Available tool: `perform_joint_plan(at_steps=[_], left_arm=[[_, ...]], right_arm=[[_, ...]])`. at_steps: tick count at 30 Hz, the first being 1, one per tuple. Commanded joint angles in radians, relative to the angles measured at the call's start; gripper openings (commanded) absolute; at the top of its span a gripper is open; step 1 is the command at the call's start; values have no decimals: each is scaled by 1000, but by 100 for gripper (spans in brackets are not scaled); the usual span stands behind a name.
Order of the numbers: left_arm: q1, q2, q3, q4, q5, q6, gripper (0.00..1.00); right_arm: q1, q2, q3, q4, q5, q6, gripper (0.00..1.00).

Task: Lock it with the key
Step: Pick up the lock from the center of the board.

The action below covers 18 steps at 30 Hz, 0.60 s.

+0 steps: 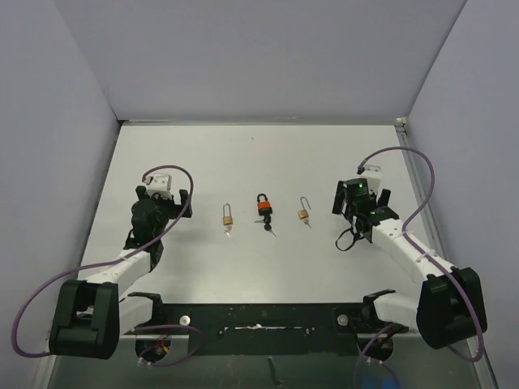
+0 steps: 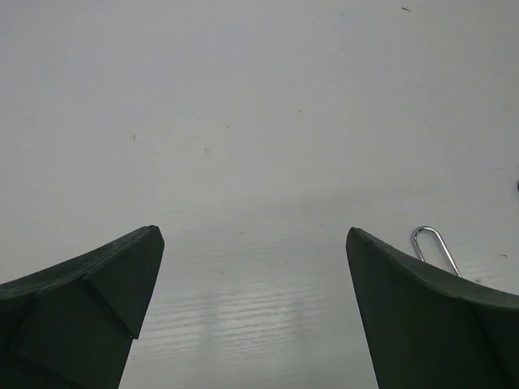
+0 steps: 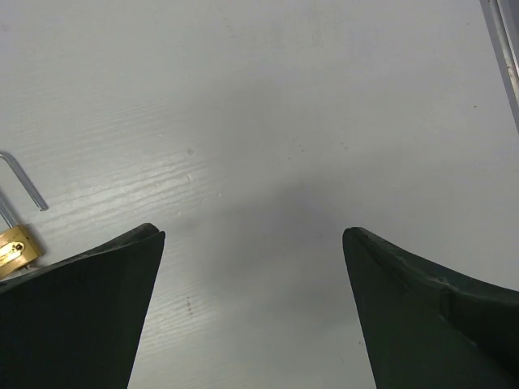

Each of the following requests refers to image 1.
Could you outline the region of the black headed keys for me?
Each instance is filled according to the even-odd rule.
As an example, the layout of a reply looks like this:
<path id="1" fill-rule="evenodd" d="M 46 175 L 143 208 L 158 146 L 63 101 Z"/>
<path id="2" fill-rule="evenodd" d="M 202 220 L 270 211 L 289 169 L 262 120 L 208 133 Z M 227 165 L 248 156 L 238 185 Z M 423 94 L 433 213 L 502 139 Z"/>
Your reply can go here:
<path id="1" fill-rule="evenodd" d="M 256 220 L 255 222 L 262 224 L 265 231 L 271 233 L 273 236 L 276 236 L 272 230 L 272 217 L 270 215 L 265 215 L 262 220 Z"/>

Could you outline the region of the orange black padlock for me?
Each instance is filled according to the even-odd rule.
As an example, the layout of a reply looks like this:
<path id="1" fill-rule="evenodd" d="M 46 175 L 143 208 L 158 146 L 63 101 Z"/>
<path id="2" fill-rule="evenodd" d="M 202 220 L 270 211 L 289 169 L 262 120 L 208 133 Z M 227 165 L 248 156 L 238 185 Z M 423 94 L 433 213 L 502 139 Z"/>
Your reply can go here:
<path id="1" fill-rule="evenodd" d="M 256 197 L 257 211 L 259 216 L 267 216 L 272 214 L 272 206 L 268 201 L 266 194 L 258 194 Z"/>

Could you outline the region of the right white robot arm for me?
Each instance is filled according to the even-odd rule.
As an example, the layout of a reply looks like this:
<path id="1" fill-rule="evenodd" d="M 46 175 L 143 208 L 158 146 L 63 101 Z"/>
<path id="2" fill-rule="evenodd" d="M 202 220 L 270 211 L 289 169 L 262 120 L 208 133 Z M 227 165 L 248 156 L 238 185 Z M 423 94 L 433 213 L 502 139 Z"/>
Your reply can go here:
<path id="1" fill-rule="evenodd" d="M 389 190 L 377 194 L 369 179 L 337 183 L 332 213 L 349 223 L 354 242 L 365 240 L 385 252 L 419 286 L 416 297 L 393 289 L 365 296 L 363 326 L 380 331 L 388 323 L 416 331 L 433 349 L 449 347 L 487 330 L 481 281 L 470 267 L 459 268 L 442 259 L 403 229 L 399 215 L 388 206 Z"/>

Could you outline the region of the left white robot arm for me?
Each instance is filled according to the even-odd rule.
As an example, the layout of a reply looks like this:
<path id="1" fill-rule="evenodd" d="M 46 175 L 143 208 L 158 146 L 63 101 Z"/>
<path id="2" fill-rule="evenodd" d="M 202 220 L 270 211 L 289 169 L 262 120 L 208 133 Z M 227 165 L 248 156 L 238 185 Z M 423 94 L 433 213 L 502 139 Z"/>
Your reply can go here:
<path id="1" fill-rule="evenodd" d="M 146 184 L 135 191 L 138 200 L 131 207 L 131 230 L 120 256 L 83 280 L 62 284 L 49 336 L 53 355 L 108 359 L 120 335 L 133 327 L 154 333 L 164 326 L 165 312 L 156 293 L 132 293 L 128 306 L 119 304 L 160 262 L 169 221 L 192 216 L 192 192 L 180 190 L 176 202 L 168 184 Z"/>

